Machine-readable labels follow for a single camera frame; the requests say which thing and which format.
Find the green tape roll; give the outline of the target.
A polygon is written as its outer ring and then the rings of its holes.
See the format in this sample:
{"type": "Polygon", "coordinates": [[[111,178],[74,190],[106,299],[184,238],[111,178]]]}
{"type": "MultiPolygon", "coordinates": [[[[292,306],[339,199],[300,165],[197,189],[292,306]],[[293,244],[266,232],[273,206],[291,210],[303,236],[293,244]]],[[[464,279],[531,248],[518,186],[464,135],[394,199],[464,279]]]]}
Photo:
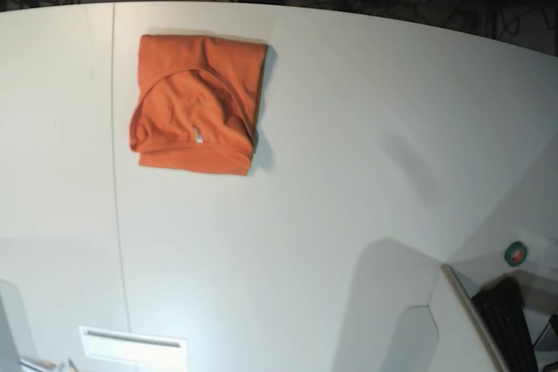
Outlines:
{"type": "Polygon", "coordinates": [[[528,256],[527,246],[521,241],[511,243],[504,253],[505,262],[510,267],[520,266],[528,256]]]}

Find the orange t-shirt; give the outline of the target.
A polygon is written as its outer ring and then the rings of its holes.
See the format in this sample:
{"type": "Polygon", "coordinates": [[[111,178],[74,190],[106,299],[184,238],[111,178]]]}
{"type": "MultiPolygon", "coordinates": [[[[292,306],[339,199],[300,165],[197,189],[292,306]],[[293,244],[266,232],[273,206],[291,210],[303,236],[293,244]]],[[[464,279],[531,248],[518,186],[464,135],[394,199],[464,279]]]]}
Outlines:
{"type": "Polygon", "coordinates": [[[266,44],[144,35],[129,146],[141,166],[245,176],[255,153],[266,44]]]}

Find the black keyboard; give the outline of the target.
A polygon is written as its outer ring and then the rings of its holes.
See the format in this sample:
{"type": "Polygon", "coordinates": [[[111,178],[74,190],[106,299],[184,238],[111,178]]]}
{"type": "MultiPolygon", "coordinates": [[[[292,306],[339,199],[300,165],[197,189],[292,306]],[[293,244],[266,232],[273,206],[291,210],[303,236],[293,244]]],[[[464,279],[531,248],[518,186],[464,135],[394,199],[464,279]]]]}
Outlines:
{"type": "Polygon", "coordinates": [[[506,276],[493,286],[480,290],[472,301],[507,368],[515,372],[537,372],[538,364],[518,281],[506,276]]]}

